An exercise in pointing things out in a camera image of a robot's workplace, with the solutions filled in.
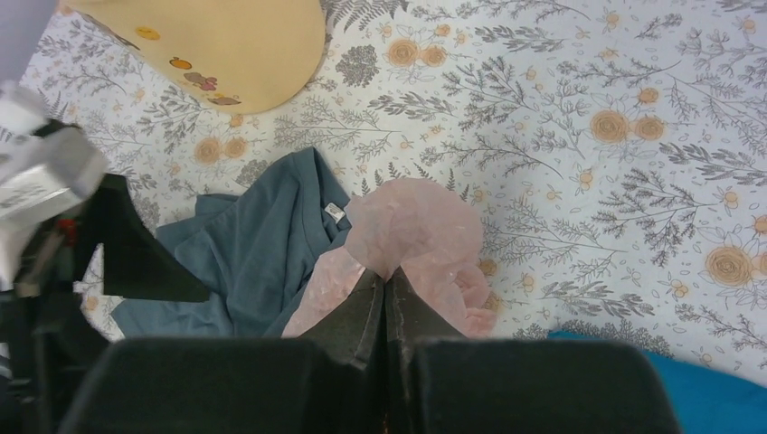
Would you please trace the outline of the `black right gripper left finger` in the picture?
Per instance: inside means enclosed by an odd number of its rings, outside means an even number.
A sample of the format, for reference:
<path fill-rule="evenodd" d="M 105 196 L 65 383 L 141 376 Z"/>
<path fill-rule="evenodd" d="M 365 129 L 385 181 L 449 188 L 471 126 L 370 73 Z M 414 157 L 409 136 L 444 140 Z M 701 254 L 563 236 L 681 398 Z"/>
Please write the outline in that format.
<path fill-rule="evenodd" d="M 363 272 L 349 296 L 299 337 L 319 350 L 306 380 L 304 433 L 380 433 L 385 364 L 384 284 Z"/>

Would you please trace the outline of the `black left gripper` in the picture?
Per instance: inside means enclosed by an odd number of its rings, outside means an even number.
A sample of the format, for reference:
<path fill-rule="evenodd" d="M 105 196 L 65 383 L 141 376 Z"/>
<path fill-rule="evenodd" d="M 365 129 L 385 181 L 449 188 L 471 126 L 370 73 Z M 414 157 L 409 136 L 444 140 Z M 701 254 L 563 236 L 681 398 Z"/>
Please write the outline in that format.
<path fill-rule="evenodd" d="M 79 127 L 50 119 L 12 142 L 12 278 L 41 273 L 71 241 L 60 227 L 99 189 L 103 292 L 108 296 L 204 302 L 209 290 L 142 222 L 122 175 Z"/>

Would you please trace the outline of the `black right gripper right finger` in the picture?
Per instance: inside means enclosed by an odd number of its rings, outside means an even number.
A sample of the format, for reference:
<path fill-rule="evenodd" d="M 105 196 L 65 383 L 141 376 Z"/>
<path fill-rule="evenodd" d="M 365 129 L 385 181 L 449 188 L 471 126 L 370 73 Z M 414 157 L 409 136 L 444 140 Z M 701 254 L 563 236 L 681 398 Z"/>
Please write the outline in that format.
<path fill-rule="evenodd" d="M 463 342 L 415 291 L 403 269 L 385 284 L 388 423 L 391 433 L 463 433 L 470 369 Z"/>

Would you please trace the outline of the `pink plastic trash bag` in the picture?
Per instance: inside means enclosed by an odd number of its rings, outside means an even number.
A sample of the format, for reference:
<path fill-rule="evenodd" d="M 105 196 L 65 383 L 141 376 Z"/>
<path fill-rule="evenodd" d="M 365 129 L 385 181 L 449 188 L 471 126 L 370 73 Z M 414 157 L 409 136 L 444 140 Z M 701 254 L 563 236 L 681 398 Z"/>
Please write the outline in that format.
<path fill-rule="evenodd" d="M 428 179 L 388 181 L 344 209 L 351 228 L 318 257 L 297 310 L 281 328 L 301 335 L 351 294 L 367 270 L 384 280 L 401 269 L 415 293 L 467 337 L 486 337 L 496 314 L 479 267 L 484 228 L 478 212 Z"/>

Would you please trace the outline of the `yellow plastic trash bin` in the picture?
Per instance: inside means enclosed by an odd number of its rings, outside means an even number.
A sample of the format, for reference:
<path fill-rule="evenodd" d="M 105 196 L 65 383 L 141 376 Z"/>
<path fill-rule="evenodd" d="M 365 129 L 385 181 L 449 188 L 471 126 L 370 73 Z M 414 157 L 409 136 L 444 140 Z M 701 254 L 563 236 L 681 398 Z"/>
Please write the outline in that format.
<path fill-rule="evenodd" d="M 69 1 L 193 98 L 230 114 L 274 109 L 323 57 L 318 1 Z"/>

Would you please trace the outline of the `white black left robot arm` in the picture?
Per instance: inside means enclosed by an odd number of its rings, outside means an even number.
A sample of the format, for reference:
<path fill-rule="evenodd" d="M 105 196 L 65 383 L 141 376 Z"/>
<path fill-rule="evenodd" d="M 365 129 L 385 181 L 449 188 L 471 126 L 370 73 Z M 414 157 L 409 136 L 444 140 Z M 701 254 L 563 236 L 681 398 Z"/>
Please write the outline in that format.
<path fill-rule="evenodd" d="M 22 433 L 53 433 L 108 347 L 75 285 L 102 255 L 106 295 L 203 302 L 205 285 L 142 222 L 128 180 L 81 129 L 53 119 L 1 155 L 1 341 L 6 401 Z"/>

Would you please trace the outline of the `grey-blue shirt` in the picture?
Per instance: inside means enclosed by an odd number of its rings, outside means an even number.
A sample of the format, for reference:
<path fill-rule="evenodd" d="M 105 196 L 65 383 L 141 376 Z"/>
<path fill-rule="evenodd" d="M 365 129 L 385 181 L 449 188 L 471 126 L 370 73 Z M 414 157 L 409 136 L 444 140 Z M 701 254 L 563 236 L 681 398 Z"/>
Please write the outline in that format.
<path fill-rule="evenodd" d="M 201 303 L 124 299 L 111 317 L 125 337 L 278 336 L 320 255 L 351 225 L 349 197 L 315 148 L 283 156 L 240 196 L 198 196 L 194 216 L 158 241 L 209 289 Z"/>

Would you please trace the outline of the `floral table mat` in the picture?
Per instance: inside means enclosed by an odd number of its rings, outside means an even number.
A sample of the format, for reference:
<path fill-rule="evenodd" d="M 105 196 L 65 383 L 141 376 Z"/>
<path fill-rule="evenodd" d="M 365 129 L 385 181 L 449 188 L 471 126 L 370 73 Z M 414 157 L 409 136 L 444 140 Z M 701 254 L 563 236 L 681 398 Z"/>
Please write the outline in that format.
<path fill-rule="evenodd" d="M 254 114 L 67 2 L 24 84 L 148 226 L 313 147 L 351 194 L 422 177 L 478 210 L 497 334 L 568 328 L 765 383 L 763 1 L 318 1 L 315 74 Z"/>

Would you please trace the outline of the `bright blue cloth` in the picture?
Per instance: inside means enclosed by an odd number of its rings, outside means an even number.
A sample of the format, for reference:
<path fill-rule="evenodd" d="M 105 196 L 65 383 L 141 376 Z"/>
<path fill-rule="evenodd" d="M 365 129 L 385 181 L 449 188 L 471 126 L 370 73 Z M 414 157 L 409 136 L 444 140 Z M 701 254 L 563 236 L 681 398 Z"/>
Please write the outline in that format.
<path fill-rule="evenodd" d="M 764 386 L 651 350 L 641 352 L 658 374 L 683 433 L 766 431 Z"/>

